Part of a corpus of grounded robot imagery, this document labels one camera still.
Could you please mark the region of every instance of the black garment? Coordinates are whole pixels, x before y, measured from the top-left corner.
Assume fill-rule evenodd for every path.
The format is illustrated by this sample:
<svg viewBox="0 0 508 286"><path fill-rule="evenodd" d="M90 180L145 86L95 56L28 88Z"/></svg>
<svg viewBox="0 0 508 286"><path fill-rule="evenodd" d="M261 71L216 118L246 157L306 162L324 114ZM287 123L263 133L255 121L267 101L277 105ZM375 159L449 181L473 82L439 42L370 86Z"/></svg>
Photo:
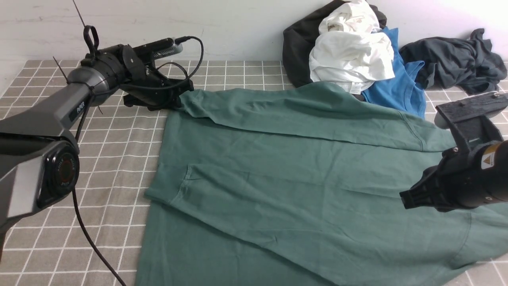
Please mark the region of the black garment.
<svg viewBox="0 0 508 286"><path fill-rule="evenodd" d="M309 70L309 54L319 36L319 24L335 9L345 3L341 0L334 0L284 30L282 63L289 80L297 88L312 82ZM374 10L379 25L384 28L387 21L386 16L376 6L370 5L370 7Z"/></svg>
<svg viewBox="0 0 508 286"><path fill-rule="evenodd" d="M416 82L423 88L433 85L448 89L455 85L469 95L497 90L506 78L506 66L493 53L492 42L483 39L484 29L476 29L469 40L434 37L403 46L405 63L424 61Z"/></svg>

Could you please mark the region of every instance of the clothing tag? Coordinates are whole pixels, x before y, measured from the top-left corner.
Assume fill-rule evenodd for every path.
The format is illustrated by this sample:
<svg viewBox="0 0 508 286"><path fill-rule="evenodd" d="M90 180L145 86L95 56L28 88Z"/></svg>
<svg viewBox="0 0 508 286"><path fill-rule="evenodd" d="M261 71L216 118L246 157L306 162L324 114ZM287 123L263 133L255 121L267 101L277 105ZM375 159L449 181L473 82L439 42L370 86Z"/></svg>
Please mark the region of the clothing tag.
<svg viewBox="0 0 508 286"><path fill-rule="evenodd" d="M352 82L350 94L360 94L360 93L362 93L362 84L358 82Z"/></svg>

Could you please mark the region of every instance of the warning sticker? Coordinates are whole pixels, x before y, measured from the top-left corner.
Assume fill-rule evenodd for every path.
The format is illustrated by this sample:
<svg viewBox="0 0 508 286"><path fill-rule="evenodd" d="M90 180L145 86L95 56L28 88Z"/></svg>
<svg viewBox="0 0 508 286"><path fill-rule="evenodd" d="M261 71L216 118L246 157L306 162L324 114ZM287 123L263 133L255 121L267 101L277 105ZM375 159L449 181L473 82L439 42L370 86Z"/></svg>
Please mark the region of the warning sticker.
<svg viewBox="0 0 508 286"><path fill-rule="evenodd" d="M482 170L492 168L494 166L494 159L496 156L496 150L501 143L493 144L485 149L482 156Z"/></svg>

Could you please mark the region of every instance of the blue t-shirt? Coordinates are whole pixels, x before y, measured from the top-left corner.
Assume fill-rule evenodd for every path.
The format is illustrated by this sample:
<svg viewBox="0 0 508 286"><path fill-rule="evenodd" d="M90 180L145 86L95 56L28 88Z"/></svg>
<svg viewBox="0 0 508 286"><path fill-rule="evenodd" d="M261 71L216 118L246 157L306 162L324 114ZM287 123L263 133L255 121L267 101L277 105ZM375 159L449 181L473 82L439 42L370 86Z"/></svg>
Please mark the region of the blue t-shirt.
<svg viewBox="0 0 508 286"><path fill-rule="evenodd" d="M399 54L399 29L383 29L392 42L394 78L376 81L362 92L367 102L395 108L411 114L425 116L425 93L415 84L416 75L423 67L423 61L404 64Z"/></svg>

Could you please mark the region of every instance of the white wall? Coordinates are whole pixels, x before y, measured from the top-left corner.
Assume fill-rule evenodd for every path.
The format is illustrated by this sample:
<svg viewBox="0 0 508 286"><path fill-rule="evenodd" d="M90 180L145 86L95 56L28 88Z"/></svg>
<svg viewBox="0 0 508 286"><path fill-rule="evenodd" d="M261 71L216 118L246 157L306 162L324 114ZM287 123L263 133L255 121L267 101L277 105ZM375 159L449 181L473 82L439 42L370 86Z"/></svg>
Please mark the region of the white wall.
<svg viewBox="0 0 508 286"><path fill-rule="evenodd" d="M136 46L195 35L208 60L280 60L282 30L327 0L76 0L101 47ZM0 60L80 59L87 52L71 0L0 0ZM370 0L400 28L400 44L431 36L463 37L486 28L508 59L506 0ZM195 59L186 43L180 59Z"/></svg>

